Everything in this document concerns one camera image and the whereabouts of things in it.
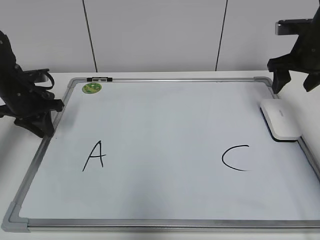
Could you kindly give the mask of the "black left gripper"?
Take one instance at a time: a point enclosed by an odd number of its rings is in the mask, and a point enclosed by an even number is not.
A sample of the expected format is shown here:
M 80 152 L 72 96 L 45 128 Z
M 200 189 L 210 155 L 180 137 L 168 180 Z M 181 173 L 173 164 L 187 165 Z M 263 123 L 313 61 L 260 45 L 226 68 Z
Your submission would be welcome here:
M 19 65 L 0 66 L 0 118 L 16 117 L 14 124 L 39 138 L 54 135 L 50 111 L 61 112 L 64 103 L 50 92 L 55 81 L 48 72 L 48 81 L 29 83 L 23 81 L 23 70 Z

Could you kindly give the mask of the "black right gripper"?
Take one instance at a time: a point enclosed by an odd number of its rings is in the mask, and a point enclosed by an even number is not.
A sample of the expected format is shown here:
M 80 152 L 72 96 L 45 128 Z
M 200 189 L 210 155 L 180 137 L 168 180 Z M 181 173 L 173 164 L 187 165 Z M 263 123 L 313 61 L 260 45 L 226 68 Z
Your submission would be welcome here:
M 320 85 L 320 10 L 315 12 L 308 29 L 297 35 L 290 53 L 271 58 L 267 68 L 273 73 L 272 91 L 278 94 L 291 81 L 289 71 L 308 73 L 303 87 L 306 92 Z

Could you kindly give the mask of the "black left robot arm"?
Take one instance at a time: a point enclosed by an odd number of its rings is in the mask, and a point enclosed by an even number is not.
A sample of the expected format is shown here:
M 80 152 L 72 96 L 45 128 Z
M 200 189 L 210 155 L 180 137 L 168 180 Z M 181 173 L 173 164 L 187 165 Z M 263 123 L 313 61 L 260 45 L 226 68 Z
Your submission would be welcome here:
M 50 92 L 55 81 L 49 69 L 23 71 L 10 40 L 0 33 L 0 116 L 28 118 L 50 111 L 61 112 L 64 103 Z

